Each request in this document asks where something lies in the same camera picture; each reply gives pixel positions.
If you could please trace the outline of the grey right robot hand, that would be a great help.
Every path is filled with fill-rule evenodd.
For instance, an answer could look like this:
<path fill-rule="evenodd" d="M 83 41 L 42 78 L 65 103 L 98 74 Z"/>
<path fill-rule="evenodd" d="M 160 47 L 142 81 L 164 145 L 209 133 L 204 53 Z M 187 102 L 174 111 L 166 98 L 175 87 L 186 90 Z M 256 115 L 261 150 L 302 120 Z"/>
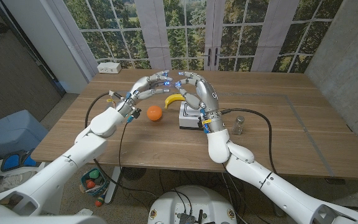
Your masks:
<path fill-rule="evenodd" d="M 213 86 L 201 75 L 193 72 L 179 72 L 186 78 L 175 83 L 175 87 L 184 97 L 187 104 L 194 110 L 204 109 L 205 112 L 216 111 L 219 109 L 218 96 Z M 196 93 L 200 98 L 188 93 L 183 85 L 190 84 L 196 87 Z"/>

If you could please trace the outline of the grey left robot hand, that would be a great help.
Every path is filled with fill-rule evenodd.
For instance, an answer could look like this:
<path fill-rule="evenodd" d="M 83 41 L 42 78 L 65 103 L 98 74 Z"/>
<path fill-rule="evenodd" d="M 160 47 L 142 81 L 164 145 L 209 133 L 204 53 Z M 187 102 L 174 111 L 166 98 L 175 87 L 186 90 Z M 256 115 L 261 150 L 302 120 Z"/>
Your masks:
<path fill-rule="evenodd" d="M 168 73 L 168 70 L 164 70 L 140 78 L 135 82 L 124 102 L 133 106 L 151 96 L 168 93 L 170 91 L 168 86 L 173 83 L 173 78 L 169 77 Z"/>

